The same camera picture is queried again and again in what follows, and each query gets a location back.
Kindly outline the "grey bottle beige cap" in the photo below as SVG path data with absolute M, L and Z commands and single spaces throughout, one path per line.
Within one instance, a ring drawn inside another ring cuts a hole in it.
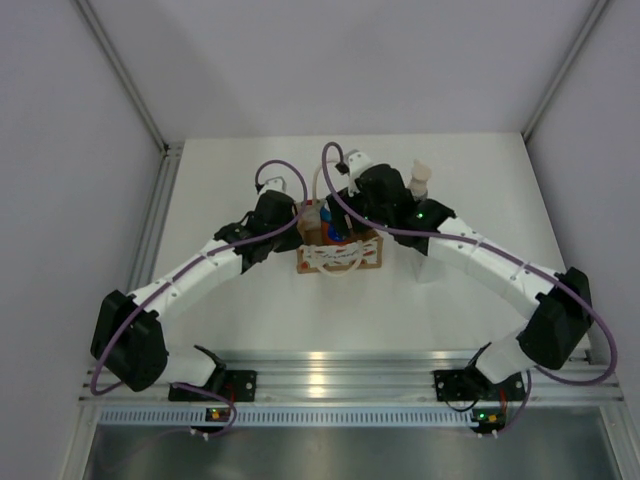
M 428 197 L 428 182 L 431 179 L 432 170 L 418 159 L 413 161 L 411 178 L 408 182 L 412 197 L 416 200 L 423 200 Z

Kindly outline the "orange bottle blue cap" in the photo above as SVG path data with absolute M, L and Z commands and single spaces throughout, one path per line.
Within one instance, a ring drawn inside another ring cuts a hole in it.
M 328 210 L 320 211 L 320 229 L 324 245 L 347 245 L 356 240 L 354 236 L 343 236 L 337 231 Z

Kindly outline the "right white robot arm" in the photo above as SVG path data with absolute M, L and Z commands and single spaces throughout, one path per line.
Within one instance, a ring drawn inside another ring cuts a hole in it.
M 346 188 L 328 198 L 341 234 L 384 230 L 398 244 L 475 279 L 524 318 L 523 327 L 482 347 L 471 360 L 465 384 L 472 394 L 488 397 L 502 381 L 531 367 L 564 366 L 593 323 L 582 307 L 591 301 L 584 272 L 555 272 L 500 250 L 449 207 L 415 198 L 388 164 L 358 156 L 336 169 L 349 178 Z

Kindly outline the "watermelon print canvas bag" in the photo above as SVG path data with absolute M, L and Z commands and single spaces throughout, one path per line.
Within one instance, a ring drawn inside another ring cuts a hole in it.
M 324 245 L 321 239 L 320 211 L 329 210 L 325 199 L 318 195 L 318 180 L 322 173 L 319 165 L 314 171 L 311 199 L 298 222 L 303 244 L 296 250 L 298 274 L 320 273 L 340 278 L 358 269 L 376 269 L 382 266 L 383 238 L 375 230 L 353 234 L 356 240 L 347 245 Z

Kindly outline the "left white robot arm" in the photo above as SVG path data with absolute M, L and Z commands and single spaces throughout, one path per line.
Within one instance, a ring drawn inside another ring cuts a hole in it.
M 202 398 L 226 386 L 222 361 L 210 350 L 180 347 L 170 335 L 179 317 L 222 283 L 270 253 L 297 249 L 297 208 L 287 194 L 268 190 L 239 222 L 230 223 L 183 265 L 131 293 L 114 290 L 102 301 L 90 346 L 99 368 L 133 392 L 157 383 L 186 383 Z

